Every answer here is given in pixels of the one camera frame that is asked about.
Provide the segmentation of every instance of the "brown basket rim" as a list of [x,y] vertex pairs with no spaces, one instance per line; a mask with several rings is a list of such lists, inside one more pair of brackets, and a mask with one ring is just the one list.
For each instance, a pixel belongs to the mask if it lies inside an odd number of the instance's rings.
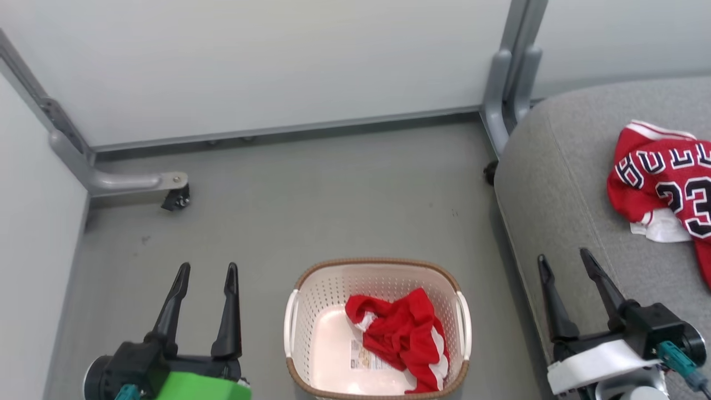
[[435,270],[441,275],[443,275],[451,284],[455,292],[460,292],[461,289],[459,288],[459,284],[456,282],[456,279],[454,279],[454,276],[452,276],[449,271],[445,270],[444,268],[440,267],[439,265],[435,263],[430,263],[428,261],[420,261],[420,260],[410,260],[409,258],[379,258],[379,257],[367,257],[367,258],[338,258],[335,260],[329,260],[329,261],[324,261],[323,263],[318,263],[314,265],[313,267],[309,268],[301,274],[301,277],[296,281],[296,285],[294,288],[297,290],[301,290],[301,286],[304,284],[306,279],[311,276],[314,272],[323,269],[323,268],[329,268],[329,267],[336,267],[340,265],[348,265],[348,264],[394,264],[394,265],[408,265],[411,267],[423,267],[423,268],[429,268],[431,270]]
[[[323,263],[318,263],[314,265],[313,267],[309,268],[304,272],[299,280],[296,282],[296,285],[294,286],[297,290],[301,290],[301,286],[304,284],[304,281],[315,271],[320,270],[322,268],[329,268],[329,267],[335,267],[338,265],[346,265],[346,264],[395,264],[395,265],[410,265],[413,267],[424,267],[424,268],[429,268],[432,270],[437,271],[438,273],[442,274],[451,284],[453,287],[454,291],[460,292],[461,290],[459,289],[459,284],[456,282],[454,279],[454,276],[452,276],[449,271],[445,270],[441,266],[434,264],[434,263],[429,263],[427,261],[420,261],[420,260],[410,260],[407,258],[377,258],[377,257],[372,257],[372,258],[339,258],[337,260],[329,260],[329,261],[324,261]],[[469,361],[464,360],[461,363],[461,369],[459,370],[459,374],[456,376],[456,379],[445,389],[441,391],[432,391],[429,393],[417,393],[417,394],[402,394],[402,395],[397,395],[397,396],[366,396],[363,394],[346,394],[346,393],[338,393],[334,391],[325,391],[325,390],[319,390],[315,389],[311,386],[309,386],[300,376],[299,373],[296,371],[296,367],[294,366],[294,360],[291,357],[287,357],[287,369],[289,370],[289,375],[292,376],[292,379],[294,382],[296,382],[297,385],[301,389],[303,389],[306,393],[309,393],[311,395],[314,395],[316,397],[323,397],[327,399],[335,399],[335,400],[432,400],[432,399],[439,399],[445,396],[448,396],[452,394],[455,390],[457,390],[461,384],[464,382],[464,378],[466,378],[466,374],[469,371]]]

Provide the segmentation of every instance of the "basket handle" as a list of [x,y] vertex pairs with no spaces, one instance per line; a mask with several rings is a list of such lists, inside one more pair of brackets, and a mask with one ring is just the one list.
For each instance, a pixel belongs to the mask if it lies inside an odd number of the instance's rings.
[[469,314],[469,304],[466,303],[466,298],[460,291],[456,292],[456,299],[463,322],[463,326],[458,326],[459,338],[463,343],[461,355],[464,356],[465,361],[469,361],[469,356],[471,355],[471,315]]
[[298,295],[299,289],[294,289],[289,295],[287,311],[284,314],[284,355],[287,358],[292,357],[292,348],[294,347],[294,323],[296,322],[296,307],[299,304]]

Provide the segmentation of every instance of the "teal cable connector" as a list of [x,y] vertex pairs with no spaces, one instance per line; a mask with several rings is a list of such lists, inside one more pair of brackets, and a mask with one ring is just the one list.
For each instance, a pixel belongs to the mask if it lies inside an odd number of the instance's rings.
[[691,390],[702,391],[707,398],[711,398],[706,387],[709,379],[698,371],[696,364],[676,344],[668,340],[661,342],[657,346],[657,357],[664,365],[679,373]]
[[125,384],[116,395],[115,400],[141,400],[141,393],[136,385]]

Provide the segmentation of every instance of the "gray fabric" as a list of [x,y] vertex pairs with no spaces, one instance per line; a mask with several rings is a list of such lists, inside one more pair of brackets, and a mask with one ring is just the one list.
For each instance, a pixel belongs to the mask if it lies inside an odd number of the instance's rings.
[[[711,291],[698,272],[693,245],[632,235],[607,199],[616,140],[632,119],[711,140],[711,78],[624,83],[551,98],[516,127],[501,157],[496,195],[549,360],[538,254],[550,261],[581,332],[606,329],[581,247],[592,251],[625,296],[643,305],[662,302],[711,338]],[[704,371],[711,376],[711,362]],[[672,399],[698,398],[677,377],[668,386]]]

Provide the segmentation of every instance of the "jersey lettering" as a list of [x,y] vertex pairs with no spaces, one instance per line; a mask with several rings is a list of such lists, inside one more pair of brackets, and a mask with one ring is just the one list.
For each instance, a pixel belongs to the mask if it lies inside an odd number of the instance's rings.
[[649,174],[656,175],[666,168],[664,158],[660,152],[643,152],[637,151],[639,162],[642,163],[642,168]]
[[689,233],[697,238],[707,238],[711,236],[711,178],[700,177],[691,178],[686,181],[684,187],[687,201],[693,201],[694,216],[684,221]]
[[630,154],[617,163],[615,171],[617,171],[617,176],[622,180],[622,182],[628,184],[629,186],[632,186],[635,189],[642,189],[642,186],[644,186],[644,177],[639,173],[639,170],[632,162]]
[[669,199],[667,205],[674,211],[674,214],[684,209],[684,201],[681,196],[681,188],[676,182],[657,183],[657,196],[660,199]]
[[701,167],[711,168],[711,155],[706,152],[704,145],[701,143],[696,144],[696,159]]
[[673,169],[686,168],[694,165],[691,150],[683,150],[682,154],[679,154],[677,149],[671,149],[669,150],[669,154],[671,154],[671,167]]

